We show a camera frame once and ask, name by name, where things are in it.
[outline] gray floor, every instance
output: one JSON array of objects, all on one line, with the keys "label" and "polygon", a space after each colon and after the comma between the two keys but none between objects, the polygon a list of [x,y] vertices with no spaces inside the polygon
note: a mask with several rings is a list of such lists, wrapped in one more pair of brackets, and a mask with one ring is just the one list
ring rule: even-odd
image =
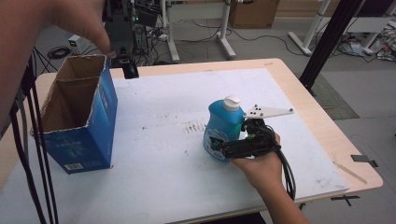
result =
[{"label": "gray floor", "polygon": [[[304,38],[311,19],[277,18],[272,29],[236,30],[245,38],[260,35],[275,35],[283,38],[291,51],[301,54],[299,49],[287,37],[288,31]],[[197,20],[198,24],[219,26],[220,21]],[[196,40],[209,37],[216,29],[196,26],[192,21],[180,21],[175,24],[176,39]],[[67,46],[68,34],[50,27],[37,41],[37,47],[43,53],[59,45]],[[237,57],[236,60],[279,58],[294,74],[301,74],[309,61],[308,57],[289,53],[279,39],[263,37],[256,41],[246,41],[235,33],[227,36]],[[157,46],[160,60],[170,62],[166,44]],[[182,63],[201,63],[225,61],[221,47],[216,39],[208,42],[187,43],[177,41]],[[59,67],[62,60],[51,61]],[[347,196],[359,196],[351,199],[349,206],[345,200],[320,200],[307,203],[304,214],[311,223],[396,223],[396,63],[373,60],[367,63],[362,58],[339,55],[331,57],[321,73],[360,116],[359,119],[336,120],[335,123],[351,142],[378,164],[376,170],[384,179],[379,189],[359,192]],[[267,213],[262,213],[271,223]]]}]

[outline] human hand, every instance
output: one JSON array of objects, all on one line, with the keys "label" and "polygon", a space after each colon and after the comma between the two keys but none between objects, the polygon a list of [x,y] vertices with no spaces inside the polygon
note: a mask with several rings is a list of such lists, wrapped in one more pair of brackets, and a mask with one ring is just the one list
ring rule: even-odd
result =
[{"label": "human hand", "polygon": [[[280,137],[276,133],[276,141],[280,144]],[[231,159],[247,177],[247,180],[262,197],[274,188],[283,188],[282,164],[275,152],[269,152],[255,159]]]},{"label": "human hand", "polygon": [[107,57],[115,58],[102,24],[105,0],[48,0],[53,4],[50,23],[90,39]]}]

